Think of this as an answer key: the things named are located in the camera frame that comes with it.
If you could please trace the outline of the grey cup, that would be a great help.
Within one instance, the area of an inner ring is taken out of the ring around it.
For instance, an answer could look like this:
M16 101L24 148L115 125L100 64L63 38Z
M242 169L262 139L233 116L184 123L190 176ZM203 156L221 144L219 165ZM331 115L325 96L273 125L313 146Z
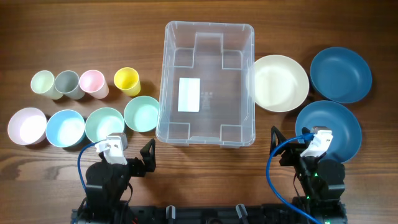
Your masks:
M80 88L79 75L71 70L65 70L55 78L55 89L65 96L79 100L84 97L85 92Z

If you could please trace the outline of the pale green cup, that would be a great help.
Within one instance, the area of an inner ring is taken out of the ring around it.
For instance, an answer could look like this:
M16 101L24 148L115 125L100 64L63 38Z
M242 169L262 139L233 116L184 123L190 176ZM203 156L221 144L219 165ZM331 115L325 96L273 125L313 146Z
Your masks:
M48 70L37 72L31 79L30 87L34 93L52 100L58 100L63 96L62 93L55 89L55 77Z

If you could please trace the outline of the yellow cup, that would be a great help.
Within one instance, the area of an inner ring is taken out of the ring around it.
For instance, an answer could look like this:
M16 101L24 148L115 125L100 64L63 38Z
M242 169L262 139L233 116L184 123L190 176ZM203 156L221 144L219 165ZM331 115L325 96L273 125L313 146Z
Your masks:
M119 69L114 75L114 84L127 96L136 96L141 90L139 74L131 67Z

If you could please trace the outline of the pink cup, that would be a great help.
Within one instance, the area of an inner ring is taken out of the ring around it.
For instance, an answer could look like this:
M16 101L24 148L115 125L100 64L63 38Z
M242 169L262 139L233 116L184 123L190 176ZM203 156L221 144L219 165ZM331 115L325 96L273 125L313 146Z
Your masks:
M109 93L105 77L98 70L84 72L80 77L79 86L84 92L97 99L103 99Z

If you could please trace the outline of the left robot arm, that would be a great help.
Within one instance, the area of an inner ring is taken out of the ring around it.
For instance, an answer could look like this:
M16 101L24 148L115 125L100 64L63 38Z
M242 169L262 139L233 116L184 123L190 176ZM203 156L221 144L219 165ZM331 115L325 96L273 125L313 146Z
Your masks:
M122 201L126 189L133 190L131 177L144 177L153 172L155 140L151 139L141 150L141 159L128 159L126 164L110 164L101 152L100 162L89 166L86 180L80 179L86 197L83 199L72 223L138 223L138 217L129 208L129 201Z

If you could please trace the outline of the light blue small bowl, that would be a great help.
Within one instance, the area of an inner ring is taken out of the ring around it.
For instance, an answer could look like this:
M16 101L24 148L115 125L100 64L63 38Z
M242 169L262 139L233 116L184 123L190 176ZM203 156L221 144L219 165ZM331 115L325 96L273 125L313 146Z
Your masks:
M45 133L53 146L72 147L85 137L85 120L77 111L61 110L48 120Z

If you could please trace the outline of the clear plastic storage container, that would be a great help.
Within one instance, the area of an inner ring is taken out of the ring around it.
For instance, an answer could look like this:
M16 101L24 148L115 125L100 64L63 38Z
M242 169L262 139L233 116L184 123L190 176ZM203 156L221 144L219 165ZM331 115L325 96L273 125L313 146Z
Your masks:
M246 147L256 139L254 28L171 21L165 26L157 139ZM178 112L180 78L200 79L199 112Z

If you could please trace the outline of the pink small bowl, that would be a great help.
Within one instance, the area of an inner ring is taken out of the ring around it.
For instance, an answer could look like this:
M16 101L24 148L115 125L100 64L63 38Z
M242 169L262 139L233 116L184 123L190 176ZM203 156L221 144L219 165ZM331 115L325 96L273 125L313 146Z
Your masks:
M9 120L7 133L10 140L26 146L40 143L45 139L46 115L37 108L23 108Z

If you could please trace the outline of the cream large bowl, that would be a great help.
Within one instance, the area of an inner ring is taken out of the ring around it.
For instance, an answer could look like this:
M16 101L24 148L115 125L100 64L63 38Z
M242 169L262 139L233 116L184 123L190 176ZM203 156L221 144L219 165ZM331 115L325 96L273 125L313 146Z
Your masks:
M261 108L288 112L307 98L309 79L303 67L285 55L267 55L254 62L254 101Z

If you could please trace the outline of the dark blue bowl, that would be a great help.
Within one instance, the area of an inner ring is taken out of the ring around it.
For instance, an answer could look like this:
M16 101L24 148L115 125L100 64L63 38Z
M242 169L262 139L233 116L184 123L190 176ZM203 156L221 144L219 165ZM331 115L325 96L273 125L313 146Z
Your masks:
M327 100L310 103L298 114L295 133L299 136L302 128L312 129L314 126L325 126L332 130L333 139L325 159L344 163L359 151L363 138L361 126L345 106Z
M310 65L310 79L321 96L344 104L365 98L373 84L365 59L344 47L330 47L316 54Z

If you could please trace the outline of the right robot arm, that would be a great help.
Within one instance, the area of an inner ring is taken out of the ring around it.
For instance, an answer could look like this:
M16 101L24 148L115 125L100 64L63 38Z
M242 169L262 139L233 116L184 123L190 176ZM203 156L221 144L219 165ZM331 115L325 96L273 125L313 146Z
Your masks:
M266 179L275 196L289 208L289 218L295 223L348 222L345 205L340 201L345 191L345 167L326 158L332 140L332 130L324 126L303 128L301 135L291 139L286 139L275 126L271 127ZM304 196L297 194L291 203L271 181L271 162L277 155L281 155L281 166L294 168L294 180L300 182L304 192Z

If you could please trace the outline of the green small bowl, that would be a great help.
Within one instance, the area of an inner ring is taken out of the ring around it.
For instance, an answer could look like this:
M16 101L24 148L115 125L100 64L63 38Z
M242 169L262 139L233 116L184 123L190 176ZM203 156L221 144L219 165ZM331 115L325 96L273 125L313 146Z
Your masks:
M124 118L114 108L95 110L89 115L85 123L85 133L91 142L104 140L112 133L123 133L124 128Z
M151 96L133 98L124 109L125 124L140 133L153 130L157 126L159 102Z

